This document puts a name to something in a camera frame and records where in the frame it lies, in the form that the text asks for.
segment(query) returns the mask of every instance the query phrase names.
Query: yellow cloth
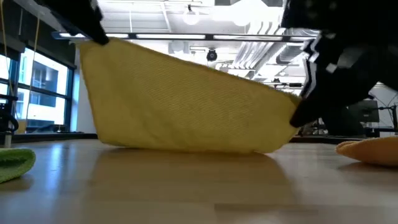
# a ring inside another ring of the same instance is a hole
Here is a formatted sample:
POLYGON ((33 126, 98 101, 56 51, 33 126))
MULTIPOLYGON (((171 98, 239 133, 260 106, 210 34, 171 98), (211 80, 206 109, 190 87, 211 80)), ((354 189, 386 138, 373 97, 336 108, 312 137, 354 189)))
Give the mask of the yellow cloth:
POLYGON ((337 145, 336 152, 370 164, 398 166, 398 137, 347 141, 337 145))
POLYGON ((80 45, 98 137, 126 147, 272 152, 298 97, 119 39, 80 45))

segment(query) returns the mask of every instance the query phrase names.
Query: wooden table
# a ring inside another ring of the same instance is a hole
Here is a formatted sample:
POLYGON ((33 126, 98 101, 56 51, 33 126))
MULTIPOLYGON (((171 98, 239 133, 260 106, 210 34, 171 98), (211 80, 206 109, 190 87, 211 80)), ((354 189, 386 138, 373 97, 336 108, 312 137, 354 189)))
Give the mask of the wooden table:
POLYGON ((398 170, 288 144, 269 155, 117 149, 95 140, 37 154, 0 184, 0 223, 397 223, 398 170))

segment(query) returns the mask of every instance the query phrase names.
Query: ceiling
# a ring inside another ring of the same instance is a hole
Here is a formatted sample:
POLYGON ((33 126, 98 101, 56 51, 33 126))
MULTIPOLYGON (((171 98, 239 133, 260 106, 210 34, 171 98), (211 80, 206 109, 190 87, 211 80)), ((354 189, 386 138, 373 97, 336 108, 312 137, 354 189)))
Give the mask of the ceiling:
MULTIPOLYGON (((33 14, 39 13, 43 21, 62 31, 49 10, 36 5, 33 0, 15 2, 33 14)), ((282 0, 98 0, 98 5, 104 16, 101 23, 106 32, 308 35, 299 30, 279 28, 282 0)), ((297 45, 220 41, 134 42, 184 60, 215 68, 226 67, 227 72, 231 70, 234 75, 258 82, 271 82, 280 74, 285 80, 304 81, 302 54, 297 45), (205 50, 194 51, 192 47, 205 50), (212 63, 206 61, 209 48, 216 49, 218 54, 217 61, 212 63)))

